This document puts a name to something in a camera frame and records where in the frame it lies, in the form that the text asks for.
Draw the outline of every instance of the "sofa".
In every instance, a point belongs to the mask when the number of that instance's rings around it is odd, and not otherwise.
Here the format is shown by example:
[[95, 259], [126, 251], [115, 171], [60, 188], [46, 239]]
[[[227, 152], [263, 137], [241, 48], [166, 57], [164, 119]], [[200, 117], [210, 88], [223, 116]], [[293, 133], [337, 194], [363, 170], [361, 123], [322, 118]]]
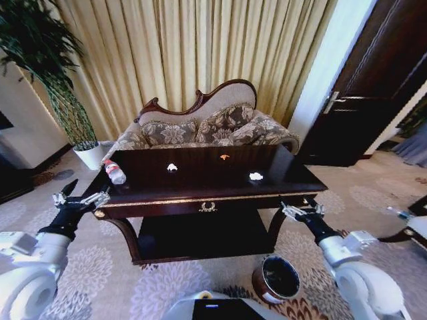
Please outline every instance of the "sofa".
[[195, 103], [183, 112], [164, 109], [153, 98], [103, 162], [117, 150], [282, 144], [293, 154], [298, 151], [296, 135], [256, 110], [256, 90], [249, 81], [229, 80], [211, 93], [195, 94]]

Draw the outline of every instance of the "door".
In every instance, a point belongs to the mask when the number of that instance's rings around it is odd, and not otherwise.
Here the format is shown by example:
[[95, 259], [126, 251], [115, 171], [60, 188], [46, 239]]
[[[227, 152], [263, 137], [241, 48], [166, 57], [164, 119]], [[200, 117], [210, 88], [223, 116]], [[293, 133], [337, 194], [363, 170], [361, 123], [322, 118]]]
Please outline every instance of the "door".
[[427, 1], [378, 0], [298, 157], [353, 165], [427, 79]]

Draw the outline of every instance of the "dark wooden table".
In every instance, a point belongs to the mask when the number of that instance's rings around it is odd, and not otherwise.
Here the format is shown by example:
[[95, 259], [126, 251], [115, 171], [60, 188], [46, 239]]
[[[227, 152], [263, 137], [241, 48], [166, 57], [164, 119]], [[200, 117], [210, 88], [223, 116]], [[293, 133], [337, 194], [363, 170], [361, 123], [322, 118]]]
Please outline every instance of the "dark wooden table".
[[[303, 206], [327, 189], [281, 145], [116, 151], [111, 159], [126, 183], [111, 184], [102, 170], [85, 195], [110, 185], [95, 216], [119, 227], [136, 265], [271, 253], [285, 216], [278, 211], [266, 231], [258, 209], [280, 199]], [[144, 217], [138, 236], [130, 217]]]

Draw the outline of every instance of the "green leaves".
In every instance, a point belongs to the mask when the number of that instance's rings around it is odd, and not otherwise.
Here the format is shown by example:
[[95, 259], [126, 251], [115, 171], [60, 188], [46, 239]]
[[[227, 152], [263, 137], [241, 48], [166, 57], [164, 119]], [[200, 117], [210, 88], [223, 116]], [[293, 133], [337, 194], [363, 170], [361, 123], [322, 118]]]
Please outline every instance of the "green leaves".
[[13, 61], [45, 85], [56, 79], [72, 87], [66, 70], [76, 64], [67, 55], [83, 55], [80, 41], [39, 0], [0, 0], [0, 47], [8, 56], [1, 65]]
[[[46, 1], [58, 8], [54, 0]], [[50, 16], [45, 4], [43, 0], [0, 0], [0, 48], [7, 55], [0, 65], [4, 75], [7, 64], [14, 62], [31, 73], [31, 81], [37, 77], [69, 141], [76, 150], [88, 150], [97, 145], [97, 139], [66, 74], [77, 67], [68, 55], [83, 55], [81, 42], [62, 21]]]

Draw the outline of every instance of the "wall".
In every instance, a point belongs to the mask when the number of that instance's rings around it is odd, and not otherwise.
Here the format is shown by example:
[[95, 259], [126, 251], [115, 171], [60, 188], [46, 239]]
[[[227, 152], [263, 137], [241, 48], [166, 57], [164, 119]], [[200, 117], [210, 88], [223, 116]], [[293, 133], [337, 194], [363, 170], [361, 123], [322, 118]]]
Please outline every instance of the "wall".
[[390, 122], [387, 128], [381, 133], [381, 135], [374, 141], [374, 143], [366, 150], [366, 155], [371, 155], [375, 150], [380, 146], [381, 143], [385, 142], [389, 138], [393, 137], [397, 133], [396, 126], [406, 117], [406, 115], [411, 112], [411, 110], [416, 106], [416, 104], [427, 94], [427, 81], [419, 88], [417, 92], [412, 96], [412, 98], [405, 104], [405, 106], [400, 110], [398, 115]]
[[338, 0], [288, 127], [300, 136], [301, 143], [334, 86], [375, 3], [376, 0]]
[[19, 169], [34, 168], [67, 144], [67, 138], [12, 64], [0, 76], [0, 110], [13, 128], [0, 131], [0, 153]]

